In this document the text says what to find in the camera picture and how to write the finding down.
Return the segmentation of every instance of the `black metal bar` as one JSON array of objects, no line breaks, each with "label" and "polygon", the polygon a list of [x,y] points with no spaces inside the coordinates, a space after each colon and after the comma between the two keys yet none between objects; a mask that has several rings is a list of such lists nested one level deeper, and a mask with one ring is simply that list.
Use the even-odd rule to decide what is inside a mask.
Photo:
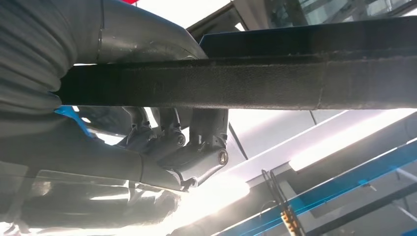
[{"label": "black metal bar", "polygon": [[412,53],[76,67],[63,78],[58,95],[65,105],[89,106],[417,108]]},{"label": "black metal bar", "polygon": [[[78,66],[63,78],[57,94],[66,105],[90,106],[415,108],[416,26],[414,17],[266,30],[248,38],[242,34],[240,42],[247,39],[249,51],[240,55],[236,50],[243,45],[225,37],[228,45],[219,48],[233,45],[230,55],[279,56]],[[268,35],[288,47],[277,40],[268,53],[251,54],[259,48],[254,44],[271,43]]]},{"label": "black metal bar", "polygon": [[406,197],[410,194],[417,192],[417,183],[410,184],[406,187],[399,188],[396,191],[393,191],[389,194],[382,194],[381,196],[377,197],[374,201],[367,202],[366,204],[355,207],[355,208],[347,208],[348,212],[343,213],[340,217],[331,217],[331,220],[316,226],[315,228],[310,228],[306,233],[306,236],[318,236],[329,232],[333,229],[337,229],[338,227],[345,225],[355,219],[358,219],[368,213],[378,210],[392,201],[401,199]]},{"label": "black metal bar", "polygon": [[205,35],[209,58],[313,55],[416,47],[417,17]]},{"label": "black metal bar", "polygon": [[243,149],[242,143],[240,142],[240,140],[239,140],[239,138],[238,138],[238,136],[237,136],[237,134],[236,134],[235,130],[233,129],[232,124],[230,124],[230,123],[229,123],[229,130],[230,130],[230,133],[231,133],[231,134],[232,134],[232,136],[233,136],[233,139],[236,141],[236,144],[238,145],[239,150],[240,150],[240,152],[242,153],[243,157],[244,157],[246,160],[249,160],[249,158],[248,158],[248,156],[247,156],[247,154],[246,154],[246,152],[245,152],[245,149]]}]

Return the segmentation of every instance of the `bolt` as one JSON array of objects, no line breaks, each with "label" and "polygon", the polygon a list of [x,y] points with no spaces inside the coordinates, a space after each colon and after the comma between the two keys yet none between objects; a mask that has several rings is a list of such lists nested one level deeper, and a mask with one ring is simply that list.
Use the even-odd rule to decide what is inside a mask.
[{"label": "bolt", "polygon": [[178,136],[177,145],[182,147],[184,144],[185,144],[185,137],[184,136]]},{"label": "bolt", "polygon": [[221,165],[226,165],[229,161],[229,155],[227,154],[226,150],[221,150],[219,152],[218,158]]}]

